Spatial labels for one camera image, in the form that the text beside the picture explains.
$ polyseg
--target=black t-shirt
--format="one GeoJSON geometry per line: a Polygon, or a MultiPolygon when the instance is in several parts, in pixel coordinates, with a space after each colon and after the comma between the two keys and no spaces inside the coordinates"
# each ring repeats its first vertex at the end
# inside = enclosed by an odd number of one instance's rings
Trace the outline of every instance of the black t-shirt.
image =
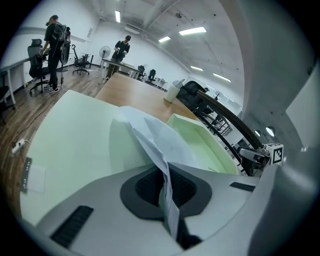
{"type": "Polygon", "coordinates": [[[114,52],[114,54],[112,55],[112,58],[117,60],[117,59],[122,59],[122,54],[124,51],[126,51],[127,53],[129,52],[130,49],[130,45],[129,43],[125,44],[124,41],[118,41],[115,46],[115,48],[120,48],[120,50],[118,52],[114,52]]]}
{"type": "Polygon", "coordinates": [[[45,36],[44,36],[44,41],[49,41],[50,42],[50,50],[49,50],[49,55],[59,55],[60,52],[60,46],[61,43],[59,43],[59,31],[60,28],[56,27],[59,26],[57,23],[52,23],[46,28],[45,31],[45,36]]]}

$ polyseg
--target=sneaker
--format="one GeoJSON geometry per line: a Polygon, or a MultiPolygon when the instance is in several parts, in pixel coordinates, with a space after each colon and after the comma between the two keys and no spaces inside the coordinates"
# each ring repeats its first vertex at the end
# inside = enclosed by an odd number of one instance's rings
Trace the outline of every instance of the sneaker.
{"type": "Polygon", "coordinates": [[[57,92],[59,92],[58,87],[55,88],[55,89],[49,89],[49,90],[48,90],[48,93],[51,93],[51,94],[54,94],[54,93],[57,93],[57,92]]]}
{"type": "Polygon", "coordinates": [[[51,84],[48,84],[48,85],[46,85],[45,87],[43,87],[43,89],[52,89],[52,85],[51,85],[51,84]]]}

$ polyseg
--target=floor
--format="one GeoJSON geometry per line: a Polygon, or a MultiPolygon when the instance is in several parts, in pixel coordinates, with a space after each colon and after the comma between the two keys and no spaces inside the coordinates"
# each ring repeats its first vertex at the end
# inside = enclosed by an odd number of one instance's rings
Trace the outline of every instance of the floor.
{"type": "MultiPolygon", "coordinates": [[[[72,75],[72,70],[76,69],[74,66],[67,69],[68,71],[63,72],[63,88],[65,90],[73,90],[94,98],[103,87],[103,84],[98,84],[97,76],[99,73],[97,67],[91,67],[90,75],[84,73],[72,75]]],[[[57,74],[60,82],[61,73],[57,74]]],[[[14,95],[16,109],[12,110],[10,108],[3,113],[6,124],[4,125],[0,120],[0,182],[8,205],[17,217],[21,216],[20,182],[29,144],[26,142],[23,148],[13,155],[11,152],[12,141],[26,128],[17,138],[17,141],[22,138],[32,141],[43,118],[65,93],[61,89],[58,94],[50,94],[47,91],[41,94],[41,89],[39,89],[38,91],[32,91],[32,96],[30,96],[30,88],[31,86],[24,88],[14,95]]]]}

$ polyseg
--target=light green box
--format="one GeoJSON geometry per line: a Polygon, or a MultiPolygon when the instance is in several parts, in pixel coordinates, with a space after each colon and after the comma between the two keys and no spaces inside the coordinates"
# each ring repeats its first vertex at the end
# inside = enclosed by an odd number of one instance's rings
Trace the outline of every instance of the light green box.
{"type": "Polygon", "coordinates": [[[179,133],[190,146],[202,169],[237,175],[237,166],[231,156],[203,123],[173,114],[167,125],[179,133]]]}

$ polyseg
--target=jeans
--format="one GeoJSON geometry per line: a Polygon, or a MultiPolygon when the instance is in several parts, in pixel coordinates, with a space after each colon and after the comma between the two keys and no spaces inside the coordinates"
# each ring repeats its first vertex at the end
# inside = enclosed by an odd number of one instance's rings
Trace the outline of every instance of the jeans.
{"type": "Polygon", "coordinates": [[[56,52],[54,55],[49,54],[48,69],[50,71],[49,85],[52,85],[52,89],[58,87],[57,67],[60,61],[60,54],[56,52]]]}
{"type": "MultiPolygon", "coordinates": [[[[112,58],[111,61],[112,62],[116,62],[116,63],[120,63],[121,62],[120,59],[114,59],[114,58],[112,58]]],[[[106,77],[110,78],[114,73],[118,72],[118,69],[119,69],[118,66],[109,64],[108,72],[106,73],[106,77]]]]}

